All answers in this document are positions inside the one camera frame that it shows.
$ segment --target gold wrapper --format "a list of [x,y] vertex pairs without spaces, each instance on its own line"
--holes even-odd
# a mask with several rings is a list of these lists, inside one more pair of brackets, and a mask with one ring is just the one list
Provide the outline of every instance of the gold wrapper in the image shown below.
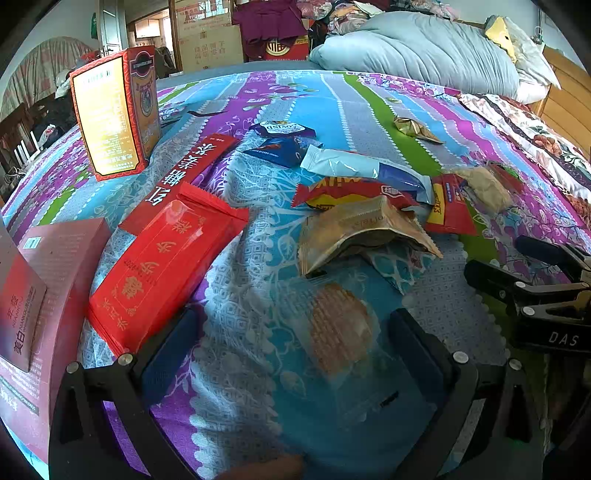
[[396,239],[443,257],[414,214],[399,211],[384,195],[336,205],[304,222],[298,249],[300,272],[308,275],[333,258],[355,255]]
[[431,133],[431,131],[421,125],[416,120],[412,118],[402,118],[399,116],[394,117],[394,126],[398,128],[404,135],[408,135],[409,137],[420,138],[422,140],[429,140],[430,142],[438,143],[443,145],[443,142],[439,140],[435,135]]

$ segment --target maroon clothing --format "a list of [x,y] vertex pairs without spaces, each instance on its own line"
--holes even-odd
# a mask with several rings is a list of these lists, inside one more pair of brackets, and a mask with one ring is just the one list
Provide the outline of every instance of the maroon clothing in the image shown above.
[[240,25],[242,47],[251,60],[260,60],[268,40],[277,39],[291,47],[296,38],[306,35],[296,0],[251,1],[237,5],[232,23]]

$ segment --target colorful bedspread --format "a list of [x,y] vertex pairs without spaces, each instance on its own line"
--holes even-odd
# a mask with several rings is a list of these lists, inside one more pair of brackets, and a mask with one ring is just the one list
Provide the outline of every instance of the colorful bedspread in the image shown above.
[[[286,450],[308,454],[309,478],[383,478],[408,453],[433,407],[422,400],[393,352],[386,387],[398,391],[398,398],[382,409],[370,408],[369,397],[358,399],[354,407],[365,408],[358,410],[358,421],[343,428],[340,420],[351,411],[352,395],[334,395],[276,302],[279,290],[297,276],[300,224],[311,213],[305,206],[290,208],[291,198],[297,183],[319,177],[241,152],[262,142],[248,132],[253,123],[289,119],[314,128],[327,148],[387,157],[422,174],[478,166],[487,159],[517,169],[526,188],[516,205],[496,216],[474,210],[478,237],[435,236],[442,260],[391,244],[372,253],[372,265],[353,259],[329,271],[373,305],[381,321],[400,305],[407,306],[450,350],[501,364],[509,350],[491,315],[496,310],[489,310],[463,279],[466,259],[552,283],[561,280],[561,274],[522,257],[513,240],[531,235],[589,249],[591,238],[538,166],[496,128],[466,110],[453,96],[457,93],[383,74],[313,71],[235,74],[169,88],[158,94],[161,118],[180,119],[155,148],[149,168],[137,176],[97,183],[75,128],[21,182],[2,211],[4,221],[18,242],[31,225],[105,217],[114,233],[97,271],[96,288],[134,240],[116,229],[118,223],[155,182],[199,138],[221,132],[242,140],[236,151],[194,183],[232,206],[248,207],[250,222],[214,261],[195,292],[193,301],[207,315],[204,335],[152,413],[203,478]],[[223,113],[195,116],[189,110]],[[406,137],[392,125],[394,114],[426,124],[445,143]],[[86,367],[113,360],[87,323],[79,360]],[[109,416],[128,460],[142,469],[113,408]],[[454,452],[461,455],[468,439],[469,433],[460,436]]]

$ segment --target screw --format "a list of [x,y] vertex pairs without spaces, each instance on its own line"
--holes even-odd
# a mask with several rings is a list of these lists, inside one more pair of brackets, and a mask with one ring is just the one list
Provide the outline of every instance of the screw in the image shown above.
[[468,363],[468,355],[467,353],[464,353],[460,350],[458,350],[457,352],[453,353],[453,359],[458,363],[458,364],[466,364]]
[[134,356],[131,353],[124,353],[117,359],[117,363],[124,367],[125,365],[129,365],[133,360]]
[[68,372],[69,374],[76,372],[78,370],[78,365],[78,362],[72,362],[71,364],[68,364],[68,366],[66,367],[66,372]]
[[509,360],[509,366],[513,369],[513,370],[521,370],[521,362],[519,360],[517,360],[516,358],[512,358],[511,360]]

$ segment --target pillow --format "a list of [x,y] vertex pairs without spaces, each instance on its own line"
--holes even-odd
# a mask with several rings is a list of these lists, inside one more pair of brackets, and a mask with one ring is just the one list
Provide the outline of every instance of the pillow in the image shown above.
[[542,98],[546,98],[550,85],[542,85],[540,83],[530,83],[521,80],[517,88],[517,96],[515,100],[524,105],[536,103]]
[[505,17],[505,25],[515,48],[515,68],[519,79],[544,86],[554,85],[559,89],[558,78],[538,46],[509,17]]
[[489,17],[484,26],[484,35],[505,50],[513,63],[517,61],[515,58],[515,49],[511,43],[511,37],[509,36],[505,21],[502,17],[497,17],[495,15]]

